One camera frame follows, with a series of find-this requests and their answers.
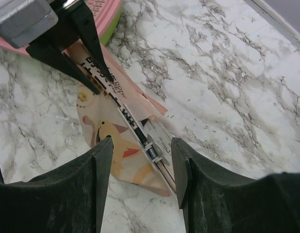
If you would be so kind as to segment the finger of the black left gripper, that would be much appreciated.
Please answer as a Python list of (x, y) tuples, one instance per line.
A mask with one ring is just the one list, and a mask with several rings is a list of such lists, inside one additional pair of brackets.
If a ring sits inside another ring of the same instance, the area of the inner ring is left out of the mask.
[(111, 81), (111, 73), (104, 60), (92, 11), (83, 0), (77, 0), (69, 11), (73, 28), (103, 76)]
[(98, 88), (89, 80), (89, 78), (81, 71), (81, 69), (58, 48), (48, 43), (31, 43), (26, 48), (26, 51), (32, 58), (45, 63), (81, 82), (94, 94), (100, 93)]

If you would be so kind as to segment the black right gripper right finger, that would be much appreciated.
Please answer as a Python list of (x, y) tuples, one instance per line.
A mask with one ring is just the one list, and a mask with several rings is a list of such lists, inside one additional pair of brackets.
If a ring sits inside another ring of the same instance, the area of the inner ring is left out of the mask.
[(300, 173), (251, 179), (173, 138), (179, 208), (188, 233), (300, 233)]

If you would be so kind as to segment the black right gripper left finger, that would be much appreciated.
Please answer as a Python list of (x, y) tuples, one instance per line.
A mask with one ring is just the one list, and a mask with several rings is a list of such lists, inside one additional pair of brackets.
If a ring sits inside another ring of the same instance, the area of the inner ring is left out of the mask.
[(113, 142), (28, 182), (5, 184), (0, 170), (0, 233), (98, 233), (101, 230)]

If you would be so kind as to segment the white bag sealing clip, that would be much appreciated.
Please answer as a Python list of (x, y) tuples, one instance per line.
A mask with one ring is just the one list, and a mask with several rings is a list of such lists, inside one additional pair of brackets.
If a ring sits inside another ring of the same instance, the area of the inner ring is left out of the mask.
[(118, 104), (124, 120), (135, 135), (143, 154), (153, 169), (176, 196), (176, 182), (171, 155), (172, 135), (154, 116), (136, 117), (126, 104)]

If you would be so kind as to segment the peach cat litter bag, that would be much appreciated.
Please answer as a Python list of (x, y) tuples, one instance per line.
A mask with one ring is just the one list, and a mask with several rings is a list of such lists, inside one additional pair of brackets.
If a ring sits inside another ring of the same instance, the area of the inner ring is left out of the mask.
[(119, 111), (118, 104), (126, 104), (136, 117), (154, 116), (163, 124), (167, 110), (145, 94), (126, 74), (107, 49), (102, 53), (114, 82), (102, 77), (89, 52), (81, 42), (71, 45), (68, 55), (81, 71), (96, 82), (99, 94), (83, 84), (78, 87), (77, 112), (85, 140), (93, 147), (107, 137), (113, 140), (111, 175), (122, 182), (132, 183), (161, 196), (172, 195), (162, 177), (153, 169), (135, 135)]

